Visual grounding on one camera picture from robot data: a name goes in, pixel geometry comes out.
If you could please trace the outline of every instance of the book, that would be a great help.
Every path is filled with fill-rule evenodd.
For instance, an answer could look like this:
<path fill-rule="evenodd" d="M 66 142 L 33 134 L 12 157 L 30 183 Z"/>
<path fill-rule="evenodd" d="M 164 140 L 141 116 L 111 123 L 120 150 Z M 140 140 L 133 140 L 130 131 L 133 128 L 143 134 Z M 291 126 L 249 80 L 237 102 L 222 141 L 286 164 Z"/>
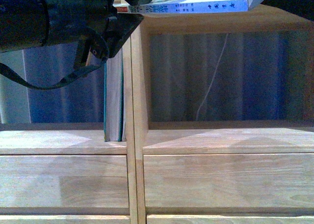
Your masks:
<path fill-rule="evenodd" d="M 152 0 L 149 4 L 132 6 L 114 4 L 119 13 L 143 15 L 245 12 L 263 0 Z"/>
<path fill-rule="evenodd" d="M 104 100 L 105 141 L 126 140 L 122 49 L 114 58 L 107 60 Z"/>

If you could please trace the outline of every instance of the curtain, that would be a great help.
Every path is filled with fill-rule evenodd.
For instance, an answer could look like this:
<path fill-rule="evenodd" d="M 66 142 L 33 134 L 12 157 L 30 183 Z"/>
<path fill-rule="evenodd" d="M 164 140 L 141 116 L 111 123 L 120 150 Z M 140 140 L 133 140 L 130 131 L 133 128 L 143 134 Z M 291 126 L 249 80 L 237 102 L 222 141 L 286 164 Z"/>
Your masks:
<path fill-rule="evenodd" d="M 302 119 L 306 32 L 233 33 L 199 120 Z M 194 121 L 225 34 L 151 39 L 152 121 Z M 37 85 L 72 71 L 77 43 L 0 54 Z M 103 122 L 104 69 L 62 89 L 26 89 L 0 76 L 2 123 Z"/>
<path fill-rule="evenodd" d="M 152 121 L 302 119 L 306 33 L 158 35 Z"/>
<path fill-rule="evenodd" d="M 71 73 L 77 43 L 4 53 L 0 60 L 35 85 L 51 85 Z M 2 123 L 104 121 L 104 68 L 61 89 L 26 89 L 0 78 Z"/>

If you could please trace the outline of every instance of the wooden panel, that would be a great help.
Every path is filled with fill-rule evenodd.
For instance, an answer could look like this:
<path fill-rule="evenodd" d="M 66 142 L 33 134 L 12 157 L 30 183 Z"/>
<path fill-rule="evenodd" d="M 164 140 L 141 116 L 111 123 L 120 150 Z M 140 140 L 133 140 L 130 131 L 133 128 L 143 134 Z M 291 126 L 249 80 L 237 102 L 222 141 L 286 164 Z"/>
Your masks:
<path fill-rule="evenodd" d="M 123 45 L 123 75 L 124 94 L 126 106 L 126 132 L 128 141 L 128 182 L 131 224 L 137 224 L 137 189 L 136 189 L 136 165 L 134 143 L 134 117 L 133 117 L 133 90 L 132 90 L 132 59 L 131 39 Z"/>
<path fill-rule="evenodd" d="M 207 129 L 150 130 L 143 153 L 313 153 L 314 127 L 310 127 L 311 124 L 314 123 L 293 127 L 294 123 L 282 122 L 277 127 L 262 127 L 271 126 L 271 123 L 212 122 L 199 124 L 200 128 L 203 125 Z"/>
<path fill-rule="evenodd" d="M 147 224 L 312 224 L 314 217 L 225 217 L 203 215 L 149 215 Z"/>
<path fill-rule="evenodd" d="M 309 32 L 308 42 L 308 62 L 306 66 L 305 83 L 305 113 L 304 119 L 314 119 L 314 29 Z"/>
<path fill-rule="evenodd" d="M 128 214 L 126 156 L 0 156 L 0 207 Z"/>
<path fill-rule="evenodd" d="M 2 224 L 130 224 L 127 216 L 0 216 Z"/>
<path fill-rule="evenodd" d="M 259 5 L 249 12 L 145 17 L 149 34 L 233 33 L 309 30 L 314 22 L 278 8 Z"/>
<path fill-rule="evenodd" d="M 148 87 L 147 68 L 144 66 L 149 58 L 148 35 L 145 27 L 140 25 L 131 35 L 132 50 L 132 82 L 133 82 L 133 110 L 134 110 L 134 139 L 137 182 L 137 210 L 138 223 L 146 223 L 144 182 L 143 182 L 143 155 L 142 148 L 148 132 Z"/>
<path fill-rule="evenodd" d="M 145 155 L 146 206 L 314 208 L 314 154 Z"/>
<path fill-rule="evenodd" d="M 87 130 L 85 127 L 76 130 L 77 127 L 66 123 L 20 125 L 20 129 L 19 125 L 3 126 L 4 131 L 0 131 L 0 154 L 127 153 L 126 142 L 104 141 L 103 124 L 100 130 Z"/>

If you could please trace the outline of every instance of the wooden drawer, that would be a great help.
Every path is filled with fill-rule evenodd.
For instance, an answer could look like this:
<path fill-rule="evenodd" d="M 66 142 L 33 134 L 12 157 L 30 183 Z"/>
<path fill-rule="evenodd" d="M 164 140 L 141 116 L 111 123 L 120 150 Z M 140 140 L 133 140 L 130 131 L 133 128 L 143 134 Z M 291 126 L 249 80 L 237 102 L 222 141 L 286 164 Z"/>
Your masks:
<path fill-rule="evenodd" d="M 225 217 L 205 215 L 149 215 L 147 224 L 312 224 L 314 217 Z"/>
<path fill-rule="evenodd" d="M 127 216 L 0 216 L 2 224 L 130 224 Z"/>
<path fill-rule="evenodd" d="M 312 153 L 145 155 L 146 207 L 151 214 L 154 208 L 202 208 L 196 213 L 313 209 L 313 164 Z"/>
<path fill-rule="evenodd" d="M 126 156 L 0 156 L 0 208 L 128 215 Z"/>

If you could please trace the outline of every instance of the wire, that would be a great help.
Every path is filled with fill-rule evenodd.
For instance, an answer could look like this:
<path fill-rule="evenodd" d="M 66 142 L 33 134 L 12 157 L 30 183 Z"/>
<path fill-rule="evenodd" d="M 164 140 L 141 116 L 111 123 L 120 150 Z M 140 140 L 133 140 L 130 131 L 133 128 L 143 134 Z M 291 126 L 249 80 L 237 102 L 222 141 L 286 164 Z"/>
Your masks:
<path fill-rule="evenodd" d="M 216 76 L 216 73 L 217 73 L 217 69 L 218 69 L 218 66 L 219 66 L 219 64 L 220 64 L 220 60 L 221 60 L 222 55 L 224 54 L 224 51 L 225 51 L 225 49 L 226 49 L 228 36 L 229 36 L 229 33 L 226 34 L 224 46 L 222 47 L 222 50 L 221 50 L 221 53 L 220 53 L 218 62 L 217 62 L 216 67 L 215 67 L 214 74 L 213 74 L 213 76 L 212 76 L 210 85 L 209 85 L 208 90 L 207 90 L 207 93 L 206 93 L 206 95 L 205 95 L 203 101 L 201 102 L 201 104 L 200 104 L 200 106 L 199 106 L 199 108 L 198 108 L 198 110 L 197 110 L 197 112 L 196 112 L 196 119 L 195 119 L 196 121 L 199 120 L 200 110 L 201 110 L 203 104 L 205 103 L 205 101 L 206 101 L 206 99 L 207 99 L 207 97 L 208 97 L 208 94 L 209 94 L 209 92 L 210 92 L 211 86 L 212 86 L 212 84 L 213 84 L 213 82 L 214 82 L 214 79 L 215 79 L 215 76 Z"/>

